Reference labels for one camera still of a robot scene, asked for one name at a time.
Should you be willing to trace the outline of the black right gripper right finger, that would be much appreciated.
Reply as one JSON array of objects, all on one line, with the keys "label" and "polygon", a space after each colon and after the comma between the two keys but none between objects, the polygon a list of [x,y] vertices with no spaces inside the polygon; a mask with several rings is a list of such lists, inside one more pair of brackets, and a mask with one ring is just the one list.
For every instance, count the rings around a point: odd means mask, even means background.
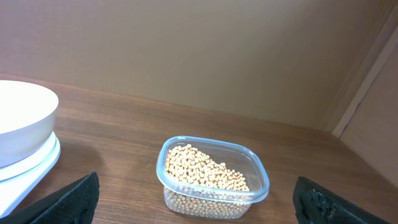
[{"label": "black right gripper right finger", "polygon": [[299,224],[389,224],[306,177],[297,179],[292,199]]}]

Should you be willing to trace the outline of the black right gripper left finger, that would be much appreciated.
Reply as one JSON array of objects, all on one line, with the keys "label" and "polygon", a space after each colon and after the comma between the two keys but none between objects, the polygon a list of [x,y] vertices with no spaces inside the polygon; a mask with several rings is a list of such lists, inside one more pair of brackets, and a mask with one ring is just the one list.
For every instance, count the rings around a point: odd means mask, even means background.
[{"label": "black right gripper left finger", "polygon": [[91,224],[100,196],[92,172],[29,207],[1,218],[1,224]]}]

